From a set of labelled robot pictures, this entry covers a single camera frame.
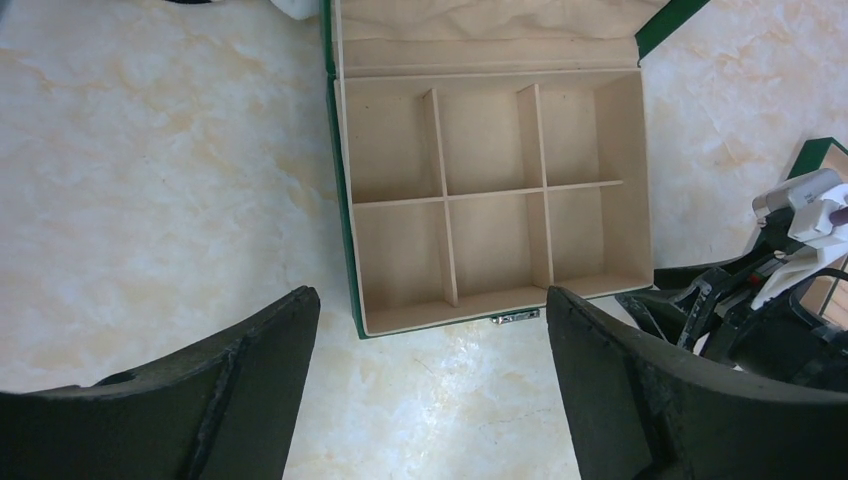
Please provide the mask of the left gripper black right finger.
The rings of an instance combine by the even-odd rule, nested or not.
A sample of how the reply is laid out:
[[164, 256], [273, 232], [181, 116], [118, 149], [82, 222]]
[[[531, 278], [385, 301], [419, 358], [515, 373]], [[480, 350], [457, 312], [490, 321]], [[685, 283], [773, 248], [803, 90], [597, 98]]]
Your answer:
[[584, 479], [843, 479], [847, 397], [731, 369], [573, 292], [547, 325]]

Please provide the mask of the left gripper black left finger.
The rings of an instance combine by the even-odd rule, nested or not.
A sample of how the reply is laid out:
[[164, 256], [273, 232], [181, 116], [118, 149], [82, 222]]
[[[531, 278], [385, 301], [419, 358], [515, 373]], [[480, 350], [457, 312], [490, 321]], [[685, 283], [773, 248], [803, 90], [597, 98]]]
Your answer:
[[302, 286], [94, 385], [1, 396], [5, 479], [279, 479], [320, 315]]

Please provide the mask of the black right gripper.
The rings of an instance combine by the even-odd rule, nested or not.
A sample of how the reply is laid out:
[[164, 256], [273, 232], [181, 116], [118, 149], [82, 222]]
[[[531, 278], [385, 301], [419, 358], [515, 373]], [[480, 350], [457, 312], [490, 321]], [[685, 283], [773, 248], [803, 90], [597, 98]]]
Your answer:
[[825, 267], [753, 305], [765, 284], [802, 250], [788, 235], [794, 212], [765, 217], [754, 248], [731, 260], [657, 269], [654, 289], [619, 294], [638, 327], [688, 352], [746, 372], [810, 388], [847, 390], [847, 331], [804, 307], [815, 280], [847, 275]]

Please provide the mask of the green compartment jewelry tray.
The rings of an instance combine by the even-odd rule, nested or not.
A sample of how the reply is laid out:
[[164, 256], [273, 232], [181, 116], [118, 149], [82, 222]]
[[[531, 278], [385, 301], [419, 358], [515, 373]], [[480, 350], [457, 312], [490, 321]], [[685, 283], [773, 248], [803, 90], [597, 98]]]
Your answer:
[[[836, 139], [808, 140], [802, 146], [791, 170], [796, 177], [829, 169], [839, 177], [835, 187], [827, 187], [809, 206], [801, 209], [804, 240], [810, 240], [821, 262], [843, 273], [847, 271], [847, 149]], [[801, 304], [813, 313], [847, 327], [847, 282], [823, 274], [813, 279], [801, 297]]]

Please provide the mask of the green jewelry box with lid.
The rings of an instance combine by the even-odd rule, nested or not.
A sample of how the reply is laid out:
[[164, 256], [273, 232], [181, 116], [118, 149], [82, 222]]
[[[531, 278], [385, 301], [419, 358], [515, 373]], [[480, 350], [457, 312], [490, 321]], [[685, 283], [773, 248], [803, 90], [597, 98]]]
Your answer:
[[358, 336], [650, 287], [641, 63], [701, 8], [321, 2]]

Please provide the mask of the grey-green zebra plush towel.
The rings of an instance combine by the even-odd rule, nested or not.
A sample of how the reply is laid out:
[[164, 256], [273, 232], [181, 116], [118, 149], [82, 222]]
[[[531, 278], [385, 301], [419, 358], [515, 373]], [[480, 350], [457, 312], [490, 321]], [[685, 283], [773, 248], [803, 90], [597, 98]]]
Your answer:
[[320, 0], [271, 0], [271, 3], [290, 18], [298, 21], [319, 14]]

